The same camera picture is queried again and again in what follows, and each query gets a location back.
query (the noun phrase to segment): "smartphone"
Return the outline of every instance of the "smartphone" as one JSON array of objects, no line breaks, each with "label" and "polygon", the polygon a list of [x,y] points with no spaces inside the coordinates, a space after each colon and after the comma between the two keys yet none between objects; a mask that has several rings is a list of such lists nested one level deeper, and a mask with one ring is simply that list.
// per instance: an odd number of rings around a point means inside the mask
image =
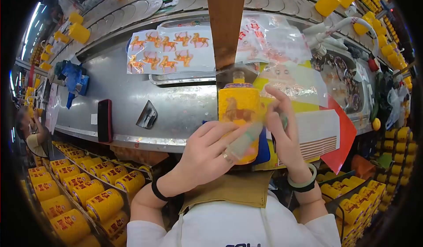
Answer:
[{"label": "smartphone", "polygon": [[99,143],[112,142],[112,101],[110,99],[98,102],[97,132]]}]

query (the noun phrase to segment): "white hose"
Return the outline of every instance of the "white hose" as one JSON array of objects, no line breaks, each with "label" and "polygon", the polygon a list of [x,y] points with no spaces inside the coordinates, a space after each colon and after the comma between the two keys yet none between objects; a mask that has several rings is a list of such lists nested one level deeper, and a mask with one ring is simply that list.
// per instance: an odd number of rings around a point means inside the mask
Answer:
[{"label": "white hose", "polygon": [[325,38],[329,37],[330,35],[332,35],[336,31],[340,30],[341,28],[345,27],[348,24],[354,24],[354,23],[362,24],[367,29],[369,29],[369,31],[370,31],[370,33],[372,33],[372,35],[374,35],[376,37],[375,39],[373,39],[374,46],[373,46],[372,54],[373,54],[374,57],[377,57],[378,53],[379,53],[379,42],[378,42],[378,39],[377,39],[377,34],[374,31],[373,27],[369,23],[367,23],[367,21],[365,21],[364,19],[358,18],[358,17],[347,17],[345,19],[342,19],[340,22],[338,22],[335,25],[333,25],[332,27],[330,27],[324,33],[319,33],[315,37],[316,37],[316,39],[319,43],[322,43]]}]

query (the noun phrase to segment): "white shirt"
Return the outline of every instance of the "white shirt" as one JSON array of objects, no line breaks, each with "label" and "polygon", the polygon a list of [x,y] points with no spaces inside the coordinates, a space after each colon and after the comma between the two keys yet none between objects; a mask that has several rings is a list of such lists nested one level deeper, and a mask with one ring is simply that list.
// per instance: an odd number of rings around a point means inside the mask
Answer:
[{"label": "white shirt", "polygon": [[178,234],[180,219],[168,233],[155,223],[129,222],[126,246],[176,247],[178,241],[183,247],[341,246],[333,214],[299,224],[286,207],[269,195],[263,211],[270,233],[266,233],[260,208],[214,201],[195,205],[183,216],[182,239]]}]

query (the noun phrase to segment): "wooden beam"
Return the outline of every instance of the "wooden beam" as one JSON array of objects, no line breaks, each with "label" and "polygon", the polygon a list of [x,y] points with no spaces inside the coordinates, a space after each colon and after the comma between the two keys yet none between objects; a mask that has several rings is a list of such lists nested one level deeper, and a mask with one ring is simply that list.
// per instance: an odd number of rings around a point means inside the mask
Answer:
[{"label": "wooden beam", "polygon": [[207,0],[216,70],[235,63],[244,0]]}]

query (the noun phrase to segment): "horse sticker sheet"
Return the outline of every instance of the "horse sticker sheet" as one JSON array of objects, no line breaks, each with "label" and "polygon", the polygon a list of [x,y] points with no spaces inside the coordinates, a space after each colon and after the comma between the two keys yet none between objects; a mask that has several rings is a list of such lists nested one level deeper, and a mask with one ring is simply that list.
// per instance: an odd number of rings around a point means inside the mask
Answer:
[{"label": "horse sticker sheet", "polygon": [[132,34],[128,74],[213,72],[214,52],[210,27],[162,28]]}]

